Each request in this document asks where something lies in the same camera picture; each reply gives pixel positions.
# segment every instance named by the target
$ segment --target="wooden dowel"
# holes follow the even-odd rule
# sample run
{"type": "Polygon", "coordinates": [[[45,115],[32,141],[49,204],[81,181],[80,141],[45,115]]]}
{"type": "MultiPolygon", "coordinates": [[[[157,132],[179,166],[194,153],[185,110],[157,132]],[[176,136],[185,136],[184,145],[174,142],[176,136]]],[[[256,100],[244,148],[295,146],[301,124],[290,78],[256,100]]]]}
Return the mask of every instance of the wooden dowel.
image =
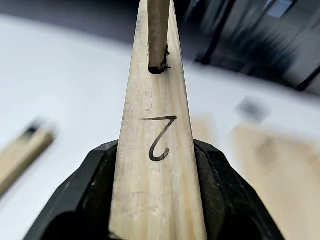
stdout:
{"type": "Polygon", "coordinates": [[[149,71],[160,74],[166,67],[170,0],[148,0],[149,71]]]}
{"type": "Polygon", "coordinates": [[[139,5],[109,231],[125,240],[205,240],[174,3],[167,36],[171,68],[162,74],[148,71],[147,3],[139,5]]]}

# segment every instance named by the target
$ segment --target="handwritten number 2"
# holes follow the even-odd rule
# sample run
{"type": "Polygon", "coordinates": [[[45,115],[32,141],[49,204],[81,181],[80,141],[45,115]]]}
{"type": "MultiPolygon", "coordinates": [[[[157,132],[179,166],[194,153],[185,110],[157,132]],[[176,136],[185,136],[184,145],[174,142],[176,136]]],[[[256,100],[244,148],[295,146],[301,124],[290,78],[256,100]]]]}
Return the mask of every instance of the handwritten number 2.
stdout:
{"type": "Polygon", "coordinates": [[[152,143],[149,150],[149,158],[151,161],[159,162],[165,159],[169,155],[169,148],[166,147],[164,153],[161,156],[154,156],[155,148],[160,140],[160,138],[165,134],[168,128],[174,123],[177,119],[177,116],[161,116],[161,117],[151,117],[151,118],[142,118],[141,120],[145,121],[158,121],[158,120],[169,120],[168,124],[164,127],[164,129],[160,132],[159,136],[152,143]]]}

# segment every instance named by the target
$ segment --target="light wood piece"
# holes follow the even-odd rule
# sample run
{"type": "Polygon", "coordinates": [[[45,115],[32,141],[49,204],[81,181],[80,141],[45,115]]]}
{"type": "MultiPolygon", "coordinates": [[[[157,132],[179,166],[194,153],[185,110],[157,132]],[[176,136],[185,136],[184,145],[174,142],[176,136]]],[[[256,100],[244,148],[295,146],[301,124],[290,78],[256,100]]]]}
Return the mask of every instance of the light wood piece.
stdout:
{"type": "Polygon", "coordinates": [[[307,142],[238,126],[233,138],[244,177],[285,239],[320,239],[320,158],[307,142]]]}
{"type": "Polygon", "coordinates": [[[34,162],[53,142],[53,135],[39,128],[26,131],[0,152],[0,195],[34,162]]]}
{"type": "Polygon", "coordinates": [[[193,139],[214,145],[213,130],[210,125],[210,117],[192,117],[191,127],[193,139]]]}
{"type": "Polygon", "coordinates": [[[109,230],[126,240],[204,240],[206,229],[173,2],[168,25],[171,68],[159,75],[148,71],[147,18],[147,0],[141,0],[117,148],[109,230]]]}
{"type": "Polygon", "coordinates": [[[170,0],[148,0],[149,67],[165,68],[170,0]]]}

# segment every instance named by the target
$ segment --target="white table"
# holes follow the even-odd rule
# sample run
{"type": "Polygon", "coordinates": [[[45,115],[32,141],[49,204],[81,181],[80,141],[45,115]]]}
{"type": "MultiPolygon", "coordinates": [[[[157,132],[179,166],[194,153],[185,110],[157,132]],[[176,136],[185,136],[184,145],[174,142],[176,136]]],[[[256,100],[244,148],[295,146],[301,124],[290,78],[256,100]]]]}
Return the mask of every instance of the white table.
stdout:
{"type": "MultiPolygon", "coordinates": [[[[57,130],[0,199],[0,239],[19,240],[88,152],[119,138],[132,46],[4,15],[0,32],[0,148],[38,117],[57,130]]],[[[215,146],[240,173],[229,133],[246,97],[270,110],[263,127],[320,139],[318,98],[190,62],[184,70],[191,117],[211,119],[215,146]]]]}

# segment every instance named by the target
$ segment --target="blurred background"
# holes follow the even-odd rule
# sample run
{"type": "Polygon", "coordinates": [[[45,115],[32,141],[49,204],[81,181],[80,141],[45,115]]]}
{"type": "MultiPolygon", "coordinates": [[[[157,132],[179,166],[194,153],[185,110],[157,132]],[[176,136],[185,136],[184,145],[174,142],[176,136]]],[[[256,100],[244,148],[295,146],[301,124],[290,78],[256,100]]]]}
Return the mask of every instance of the blurred background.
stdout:
{"type": "MultiPolygon", "coordinates": [[[[183,58],[320,94],[319,1],[174,2],[183,58]],[[203,59],[210,44],[210,59],[203,59]]],[[[139,0],[2,0],[0,13],[132,45],[138,5],[139,0]]]]}

